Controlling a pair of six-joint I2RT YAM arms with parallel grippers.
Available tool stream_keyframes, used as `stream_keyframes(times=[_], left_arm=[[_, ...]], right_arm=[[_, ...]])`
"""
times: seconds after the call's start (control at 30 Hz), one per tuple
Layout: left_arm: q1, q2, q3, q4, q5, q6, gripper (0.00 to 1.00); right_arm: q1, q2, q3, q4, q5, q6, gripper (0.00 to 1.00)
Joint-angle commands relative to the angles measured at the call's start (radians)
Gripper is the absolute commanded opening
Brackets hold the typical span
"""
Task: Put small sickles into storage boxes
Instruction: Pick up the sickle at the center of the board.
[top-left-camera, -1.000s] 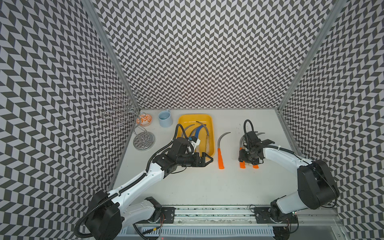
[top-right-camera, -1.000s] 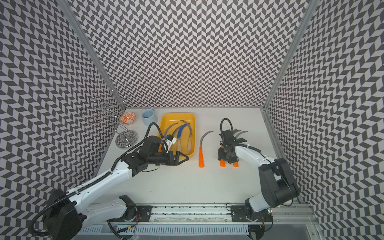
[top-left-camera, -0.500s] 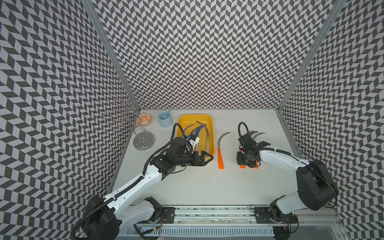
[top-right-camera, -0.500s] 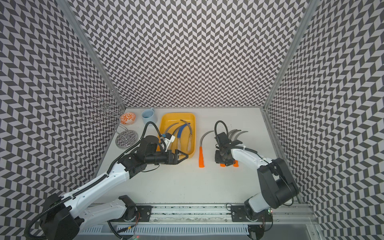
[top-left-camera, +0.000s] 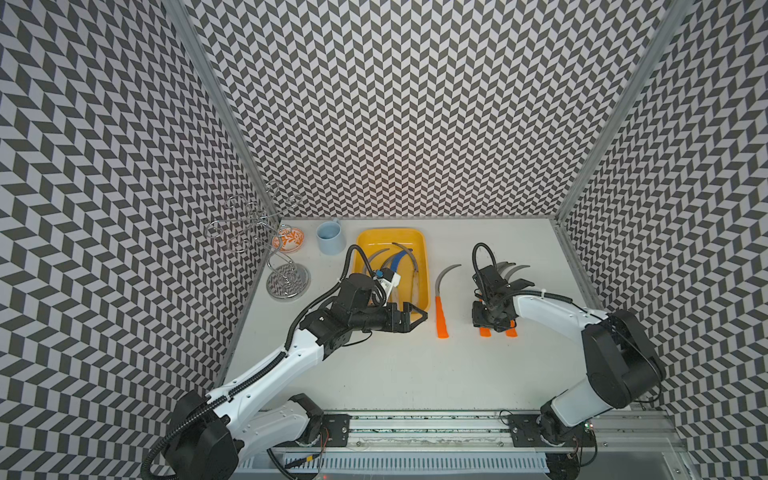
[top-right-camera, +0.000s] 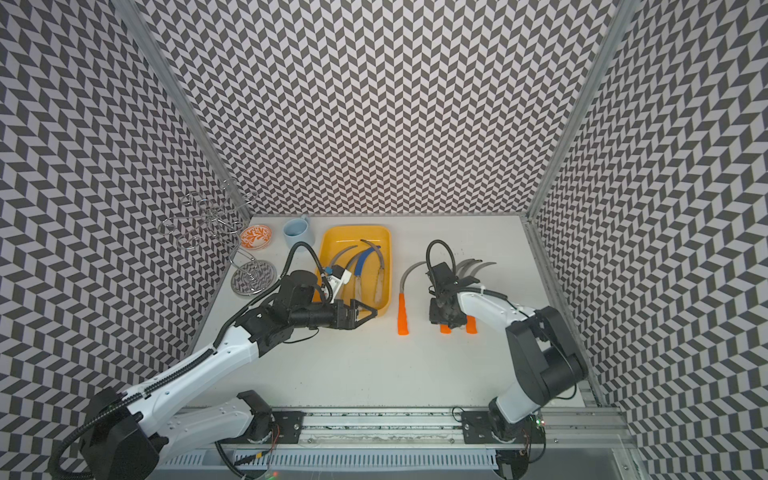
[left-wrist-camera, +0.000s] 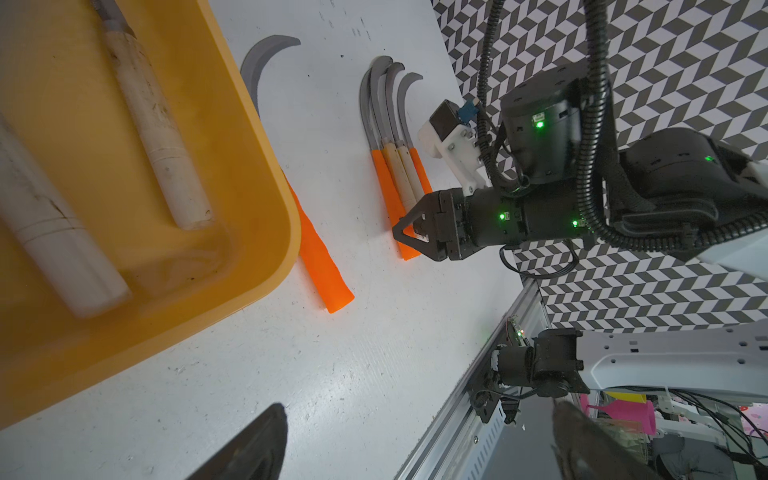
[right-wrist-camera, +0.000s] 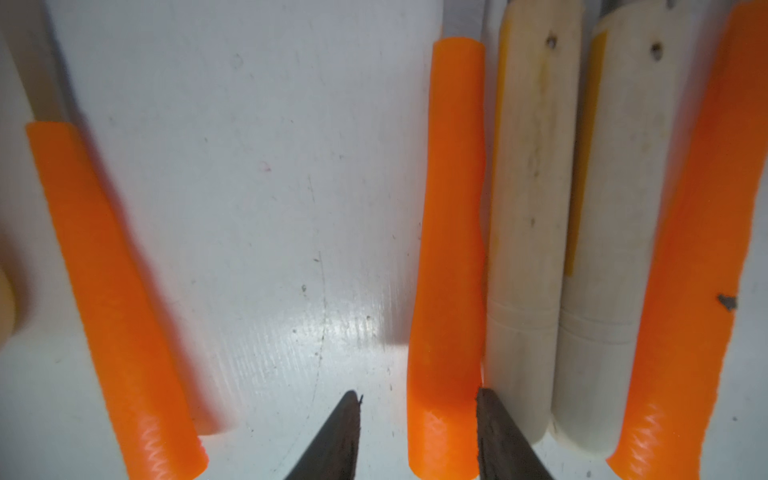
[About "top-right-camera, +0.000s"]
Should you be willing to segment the blue sickle wooden handle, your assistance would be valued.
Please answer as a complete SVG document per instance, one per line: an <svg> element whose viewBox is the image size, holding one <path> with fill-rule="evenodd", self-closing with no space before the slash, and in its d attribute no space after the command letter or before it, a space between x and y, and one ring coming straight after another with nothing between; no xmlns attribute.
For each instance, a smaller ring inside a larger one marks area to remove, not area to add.
<svg viewBox="0 0 768 480"><path fill-rule="evenodd" d="M355 267L354 267L354 299L361 302L362 301L362 294L363 294L363 288L362 288L362 272L364 269L365 262L367 258L373 253L373 248L368 248L367 250L364 250L363 252L360 252L357 256Z"/></svg>

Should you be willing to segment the sickle wooden handle group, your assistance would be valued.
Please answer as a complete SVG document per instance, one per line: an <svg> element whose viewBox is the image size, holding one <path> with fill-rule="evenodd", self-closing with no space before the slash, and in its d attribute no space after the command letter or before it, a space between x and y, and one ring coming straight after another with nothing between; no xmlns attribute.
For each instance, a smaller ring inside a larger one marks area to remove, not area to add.
<svg viewBox="0 0 768 480"><path fill-rule="evenodd" d="M353 251L357 248L358 248L357 245L350 245L340 250L338 253L336 253L332 257L330 264L326 267L326 271L331 272L336 266L342 266L344 269L346 269L346 266L344 264L341 264L340 261L348 252Z"/></svg>

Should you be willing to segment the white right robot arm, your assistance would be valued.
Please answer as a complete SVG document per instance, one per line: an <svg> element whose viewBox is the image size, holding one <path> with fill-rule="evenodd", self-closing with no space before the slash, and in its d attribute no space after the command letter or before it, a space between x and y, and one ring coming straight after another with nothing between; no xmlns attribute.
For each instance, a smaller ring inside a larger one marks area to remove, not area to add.
<svg viewBox="0 0 768 480"><path fill-rule="evenodd" d="M454 329L473 317L506 335L514 376L488 406L497 439L518 440L533 413L587 377L587 361L557 309L516 304L474 277L459 277L445 262L428 265L427 276L431 323Z"/></svg>

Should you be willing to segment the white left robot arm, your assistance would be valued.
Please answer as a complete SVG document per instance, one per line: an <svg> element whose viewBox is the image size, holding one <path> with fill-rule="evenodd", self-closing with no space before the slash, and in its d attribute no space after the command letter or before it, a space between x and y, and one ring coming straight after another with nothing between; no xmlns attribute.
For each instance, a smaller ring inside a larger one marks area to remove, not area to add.
<svg viewBox="0 0 768 480"><path fill-rule="evenodd" d="M172 456L257 428L271 410L252 390L197 413L181 410L289 342L298 328L354 330L377 317L375 307L338 297L342 288L325 274L284 275L227 320L203 350L123 392L107 388L94 396L84 424L52 451L48 473L55 479L145 479Z"/></svg>

